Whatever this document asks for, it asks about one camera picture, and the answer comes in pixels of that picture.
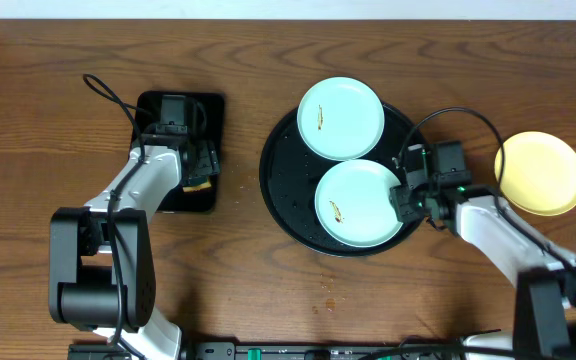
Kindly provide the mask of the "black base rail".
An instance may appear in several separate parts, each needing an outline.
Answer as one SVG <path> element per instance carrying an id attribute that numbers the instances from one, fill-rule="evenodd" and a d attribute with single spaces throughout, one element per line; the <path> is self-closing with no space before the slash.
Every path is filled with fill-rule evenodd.
<path id="1" fill-rule="evenodd" d="M 402 354 L 387 355 L 380 359 L 415 360 L 415 359 L 465 359 L 463 355 L 451 355 L 446 351 L 412 351 L 407 344 L 395 347 L 365 346 L 323 346 L 323 345 L 236 345 L 229 342 L 203 342 L 194 345 L 182 345 L 176 358 L 178 360 L 351 360 L 361 359 L 373 353 L 382 353 L 394 349 L 403 349 Z M 147 357 L 136 355 L 136 350 L 120 347 L 110 352 L 103 345 L 70 345 L 68 360 L 102 360 L 102 359 L 173 359 L 167 357 Z"/>

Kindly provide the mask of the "light blue plate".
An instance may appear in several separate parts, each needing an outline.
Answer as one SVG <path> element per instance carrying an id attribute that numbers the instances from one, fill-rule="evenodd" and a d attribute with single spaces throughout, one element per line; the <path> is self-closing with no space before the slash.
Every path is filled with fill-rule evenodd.
<path id="1" fill-rule="evenodd" d="M 353 160 L 376 146 L 385 128 L 385 113 L 368 85 L 332 77 L 316 83 L 302 97 L 297 128 L 315 154 L 333 161 Z"/>

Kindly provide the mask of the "rectangular black tray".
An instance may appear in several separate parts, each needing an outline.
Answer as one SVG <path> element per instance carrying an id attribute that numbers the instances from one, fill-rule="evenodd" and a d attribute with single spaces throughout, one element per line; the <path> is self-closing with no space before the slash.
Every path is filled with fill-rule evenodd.
<path id="1" fill-rule="evenodd" d="M 186 95 L 197 99 L 204 105 L 207 113 L 207 127 L 203 131 L 192 128 L 191 131 L 199 135 L 206 135 L 208 139 L 214 142 L 221 173 L 220 145 L 225 113 L 224 96 L 219 93 L 146 91 L 137 100 L 135 118 L 140 127 L 160 122 L 160 109 L 164 95 Z M 207 190 L 185 193 L 182 188 L 173 188 L 164 197 L 158 210 L 169 213 L 211 211 L 216 203 L 219 174 L 213 177 L 215 186 Z"/>

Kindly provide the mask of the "yellow plate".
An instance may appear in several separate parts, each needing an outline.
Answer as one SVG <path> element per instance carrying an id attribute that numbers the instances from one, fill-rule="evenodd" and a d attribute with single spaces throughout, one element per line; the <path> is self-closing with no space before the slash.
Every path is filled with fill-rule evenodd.
<path id="1" fill-rule="evenodd" d="M 494 170 L 504 197 L 526 212 L 556 216 L 576 206 L 576 152 L 554 135 L 511 136 L 497 151 Z"/>

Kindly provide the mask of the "round black tray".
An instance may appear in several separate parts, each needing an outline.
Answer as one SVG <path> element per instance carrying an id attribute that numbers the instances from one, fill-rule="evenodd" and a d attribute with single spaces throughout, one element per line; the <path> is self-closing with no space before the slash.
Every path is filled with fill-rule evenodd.
<path id="1" fill-rule="evenodd" d="M 260 188 L 269 213 L 288 235 L 326 255 L 362 257 L 387 251 L 417 230 L 419 220 L 407 222 L 386 242 L 367 248 L 345 245 L 329 235 L 317 218 L 314 197 L 318 182 L 335 164 L 316 155 L 303 142 L 295 109 L 270 133 L 260 158 Z"/>

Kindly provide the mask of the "green and yellow sponge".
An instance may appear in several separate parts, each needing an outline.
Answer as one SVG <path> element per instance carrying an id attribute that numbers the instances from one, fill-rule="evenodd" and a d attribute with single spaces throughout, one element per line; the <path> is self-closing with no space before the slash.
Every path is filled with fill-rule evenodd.
<path id="1" fill-rule="evenodd" d="M 182 181 L 182 189 L 185 193 L 199 192 L 211 187 L 212 182 L 209 176 L 192 177 Z"/>

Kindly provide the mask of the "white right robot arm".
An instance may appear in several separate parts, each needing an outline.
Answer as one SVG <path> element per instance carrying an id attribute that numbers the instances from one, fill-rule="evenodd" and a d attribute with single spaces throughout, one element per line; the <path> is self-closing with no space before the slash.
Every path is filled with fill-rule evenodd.
<path id="1" fill-rule="evenodd" d="M 479 249 L 516 289 L 510 349 L 516 359 L 576 359 L 576 255 L 518 216 L 468 172 L 413 170 L 390 190 L 397 218 L 441 221 Z"/>

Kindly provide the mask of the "pale green plate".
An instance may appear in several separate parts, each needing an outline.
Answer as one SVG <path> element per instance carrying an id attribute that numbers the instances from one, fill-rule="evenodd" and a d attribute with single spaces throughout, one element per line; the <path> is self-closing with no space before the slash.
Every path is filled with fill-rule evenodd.
<path id="1" fill-rule="evenodd" d="M 377 162 L 341 162 L 330 168 L 316 187 L 317 218 L 324 230 L 344 245 L 381 245 L 403 227 L 390 201 L 390 190 L 400 184 L 391 170 Z"/>

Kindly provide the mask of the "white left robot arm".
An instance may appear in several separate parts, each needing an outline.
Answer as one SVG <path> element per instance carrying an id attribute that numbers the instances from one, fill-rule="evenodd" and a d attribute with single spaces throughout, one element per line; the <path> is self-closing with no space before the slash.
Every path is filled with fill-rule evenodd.
<path id="1" fill-rule="evenodd" d="M 155 123 L 137 131 L 126 165 L 99 195 L 50 220 L 49 313 L 102 344 L 72 344 L 70 359 L 181 359 L 182 329 L 155 306 L 149 224 L 183 210 L 188 186 L 220 172 L 220 125 Z"/>

